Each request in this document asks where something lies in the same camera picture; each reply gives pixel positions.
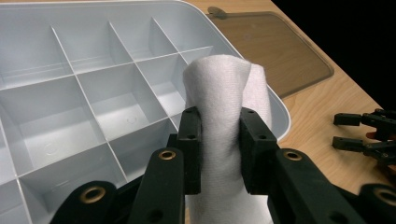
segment brass ring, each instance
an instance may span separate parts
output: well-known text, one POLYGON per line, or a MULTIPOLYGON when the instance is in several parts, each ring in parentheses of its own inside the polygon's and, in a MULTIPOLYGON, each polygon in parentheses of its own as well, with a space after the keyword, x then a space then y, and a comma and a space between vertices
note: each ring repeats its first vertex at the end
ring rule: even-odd
POLYGON ((379 198, 382 202, 387 203, 391 206, 396 206, 396 193, 394 193, 393 191, 391 191, 389 189, 377 188, 377 189, 374 189, 374 195, 377 198, 379 198))
POLYGON ((160 153, 160 155, 158 155, 158 157, 160 157, 160 159, 161 159, 161 160, 164 160, 164 161, 170 161, 170 160, 172 160, 175 156, 176 156, 176 152, 171 151, 171 150, 162 151, 162 152, 160 153))
POLYGON ((92 186, 88 189, 85 189, 81 195, 79 195, 79 199, 83 203, 96 203, 101 200, 106 194, 106 190, 99 186, 92 186), (93 196, 88 196, 89 193, 96 191, 93 196))
POLYGON ((283 153, 283 156, 291 161, 300 161, 303 159, 303 157, 300 154, 292 151, 285 151, 283 153))

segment folded fabric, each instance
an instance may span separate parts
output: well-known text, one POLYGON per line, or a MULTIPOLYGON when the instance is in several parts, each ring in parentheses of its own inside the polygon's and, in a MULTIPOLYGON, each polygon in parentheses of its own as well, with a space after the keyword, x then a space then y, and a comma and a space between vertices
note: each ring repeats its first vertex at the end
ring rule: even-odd
POLYGON ((187 197, 191 224, 272 223, 266 196, 246 192, 240 170, 239 117, 248 107, 271 127, 262 66, 231 55, 193 61, 183 74, 186 108, 202 120, 202 191, 187 197))

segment white cloth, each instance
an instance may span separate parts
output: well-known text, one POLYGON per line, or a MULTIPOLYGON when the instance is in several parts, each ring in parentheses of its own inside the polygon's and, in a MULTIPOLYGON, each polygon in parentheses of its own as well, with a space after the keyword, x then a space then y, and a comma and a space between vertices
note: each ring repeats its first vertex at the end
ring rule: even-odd
POLYGON ((266 196, 246 192, 238 144, 241 107, 271 127, 264 70, 231 55, 193 61, 183 74, 186 108, 197 106, 202 120, 202 192, 187 197, 191 224, 272 223, 266 196))

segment black clamp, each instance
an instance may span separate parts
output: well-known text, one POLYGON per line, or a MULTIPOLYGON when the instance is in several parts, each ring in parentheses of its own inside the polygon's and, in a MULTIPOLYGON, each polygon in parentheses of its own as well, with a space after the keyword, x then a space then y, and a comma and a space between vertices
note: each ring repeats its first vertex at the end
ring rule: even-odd
POLYGON ((382 165, 396 164, 396 141, 389 138, 396 134, 396 111, 376 109, 373 113, 346 114, 334 116, 334 125, 360 126, 364 124, 376 128, 374 139, 378 143, 363 144, 360 139, 335 136, 332 146, 337 149, 362 152, 365 156, 373 157, 382 165))

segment brown plastic tray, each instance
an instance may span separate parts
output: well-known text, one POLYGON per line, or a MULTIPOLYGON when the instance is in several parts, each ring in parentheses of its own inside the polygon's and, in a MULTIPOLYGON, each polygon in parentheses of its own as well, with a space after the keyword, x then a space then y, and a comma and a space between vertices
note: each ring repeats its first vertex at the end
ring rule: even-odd
POLYGON ((264 67, 269 86, 280 98, 333 74, 332 67, 274 12, 207 16, 245 59, 264 67))

